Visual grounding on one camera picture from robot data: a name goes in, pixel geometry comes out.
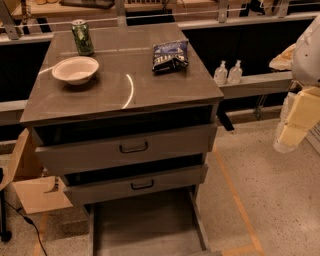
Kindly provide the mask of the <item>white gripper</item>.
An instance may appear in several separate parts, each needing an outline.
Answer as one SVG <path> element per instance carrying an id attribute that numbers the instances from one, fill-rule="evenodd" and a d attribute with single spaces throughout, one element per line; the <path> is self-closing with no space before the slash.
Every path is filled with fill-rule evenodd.
<path id="1" fill-rule="evenodd" d="M 307 130 L 320 121 L 320 87 L 305 86 L 294 97 L 294 103 L 286 118 L 279 122 L 273 148 L 279 153 L 295 150 L 307 135 Z"/>

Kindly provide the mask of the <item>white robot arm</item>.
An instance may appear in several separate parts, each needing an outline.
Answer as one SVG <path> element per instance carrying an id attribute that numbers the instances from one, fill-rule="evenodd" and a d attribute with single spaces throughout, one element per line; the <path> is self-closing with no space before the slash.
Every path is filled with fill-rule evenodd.
<path id="1" fill-rule="evenodd" d="M 301 85 L 283 102 L 273 147 L 277 152 L 295 150 L 320 121 L 320 17 L 317 16 L 291 47 L 293 82 Z"/>

